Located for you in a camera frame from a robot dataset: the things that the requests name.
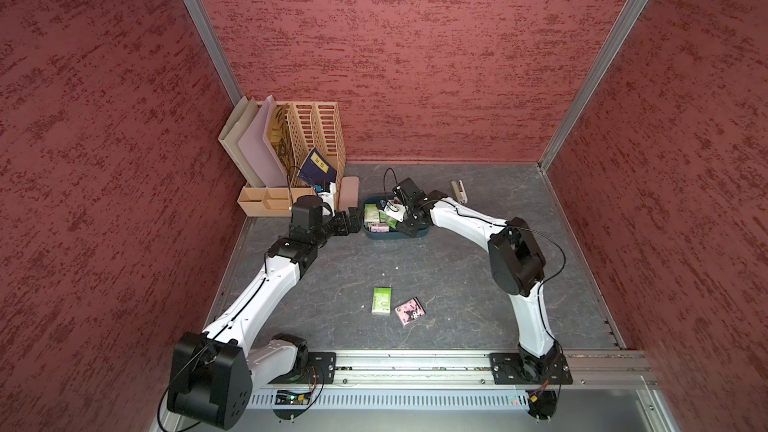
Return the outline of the teal plastic storage box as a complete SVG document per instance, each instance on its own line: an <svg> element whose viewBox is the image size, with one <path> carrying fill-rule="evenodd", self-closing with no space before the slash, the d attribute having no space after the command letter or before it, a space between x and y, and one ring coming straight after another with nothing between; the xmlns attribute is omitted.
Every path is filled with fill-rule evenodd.
<svg viewBox="0 0 768 432"><path fill-rule="evenodd" d="M394 199L395 201L397 201L397 199L395 198L395 196L394 196L393 194L385 194L385 195L372 195L372 196L369 196L368 198L366 198L366 199L363 201L363 208L364 208L364 205L365 205L365 204L367 204L367 203L375 203L375 204L377 205L377 207L379 208L380 212L383 212L383 207L382 207L382 205L381 205L381 202L382 202L383 200L391 200L391 199ZM371 240L399 240L399 239L409 239L409 236L408 236L408 235L406 235L406 234L404 234L404 233L402 233L402 232L399 232L399 231L397 231L396 229L395 229L395 230L393 230L393 231L391 231L391 230L390 230L390 232L389 232L389 233L371 233L371 232L369 232L369 231L368 231L368 225L369 225L369 224L365 224L365 223L364 223L364 225L363 225L363 231L365 232L365 234L366 234L366 235L367 235L367 236L368 236L368 237L369 237Z"/></svg>

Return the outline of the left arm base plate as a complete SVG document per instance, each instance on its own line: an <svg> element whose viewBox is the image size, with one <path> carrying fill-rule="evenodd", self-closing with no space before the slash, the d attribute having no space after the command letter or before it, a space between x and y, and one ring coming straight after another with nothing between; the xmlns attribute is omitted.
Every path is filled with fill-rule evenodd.
<svg viewBox="0 0 768 432"><path fill-rule="evenodd" d="M275 376L269 384L329 385L334 382L337 354L326 351L300 352L288 372Z"/></svg>

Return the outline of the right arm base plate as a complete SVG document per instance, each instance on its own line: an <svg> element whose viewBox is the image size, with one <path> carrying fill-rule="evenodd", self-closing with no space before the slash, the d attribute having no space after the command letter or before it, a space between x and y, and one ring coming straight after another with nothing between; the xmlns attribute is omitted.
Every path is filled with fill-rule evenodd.
<svg viewBox="0 0 768 432"><path fill-rule="evenodd" d="M551 350L542 357L528 352L490 353L490 371L496 385L572 385L573 377L565 357Z"/></svg>

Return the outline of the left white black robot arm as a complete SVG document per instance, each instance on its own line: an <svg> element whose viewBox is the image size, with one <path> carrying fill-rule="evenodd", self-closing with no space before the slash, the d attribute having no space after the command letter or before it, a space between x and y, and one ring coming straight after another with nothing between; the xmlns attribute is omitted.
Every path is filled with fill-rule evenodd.
<svg viewBox="0 0 768 432"><path fill-rule="evenodd" d="M263 265L230 307L199 333L187 332L172 354L168 385L157 406L189 418L194 425L231 429L252 392L307 368L305 340L278 335L252 348L260 330L287 292L298 284L328 240L361 231L358 207L331 212L314 196L293 205L288 233L265 252Z"/></svg>

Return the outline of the green tissue pack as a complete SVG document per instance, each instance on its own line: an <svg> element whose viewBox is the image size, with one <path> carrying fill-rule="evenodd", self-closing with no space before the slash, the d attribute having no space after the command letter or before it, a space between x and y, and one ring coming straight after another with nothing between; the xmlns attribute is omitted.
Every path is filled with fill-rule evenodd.
<svg viewBox="0 0 768 432"><path fill-rule="evenodd" d="M365 224L377 224L380 223L380 210L375 203L367 203L364 205L364 223Z"/></svg>
<svg viewBox="0 0 768 432"><path fill-rule="evenodd" d="M371 313L374 315L389 315L392 310L392 289L375 287L372 294Z"/></svg>
<svg viewBox="0 0 768 432"><path fill-rule="evenodd" d="M380 222L382 224L386 224L391 231L396 229L398 221L395 218L390 217L384 212L380 212L379 217L380 217Z"/></svg>

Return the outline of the pink tissue pack bottom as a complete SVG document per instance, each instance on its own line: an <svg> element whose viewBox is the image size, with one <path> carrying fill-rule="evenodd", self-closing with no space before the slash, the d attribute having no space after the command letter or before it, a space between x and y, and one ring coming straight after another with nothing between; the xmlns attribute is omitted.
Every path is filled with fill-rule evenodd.
<svg viewBox="0 0 768 432"><path fill-rule="evenodd" d="M413 297L398 305L395 308L395 313L402 326L407 326L426 314L423 305L417 297Z"/></svg>

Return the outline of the pink tissue pack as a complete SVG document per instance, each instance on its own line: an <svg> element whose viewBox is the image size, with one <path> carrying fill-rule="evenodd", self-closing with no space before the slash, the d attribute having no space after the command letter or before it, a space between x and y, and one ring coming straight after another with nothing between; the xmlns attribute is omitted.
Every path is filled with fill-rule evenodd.
<svg viewBox="0 0 768 432"><path fill-rule="evenodd" d="M371 233L389 233L390 227L387 223L371 223L368 225L368 231Z"/></svg>
<svg viewBox="0 0 768 432"><path fill-rule="evenodd" d="M398 305L395 308L395 313L402 326L407 326L426 314L423 305L417 297L413 297Z"/></svg>

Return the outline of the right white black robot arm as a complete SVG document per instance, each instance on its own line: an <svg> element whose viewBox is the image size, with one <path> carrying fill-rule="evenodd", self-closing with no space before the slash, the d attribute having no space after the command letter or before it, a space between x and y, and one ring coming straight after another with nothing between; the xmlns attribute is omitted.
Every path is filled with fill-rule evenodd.
<svg viewBox="0 0 768 432"><path fill-rule="evenodd" d="M413 237L423 226L436 226L487 252L491 276L514 309L519 373L535 383L545 381L555 371L562 351L548 321L543 298L546 258L534 230L520 218L494 218L438 191L411 198L399 193L398 200L404 209L399 232Z"/></svg>

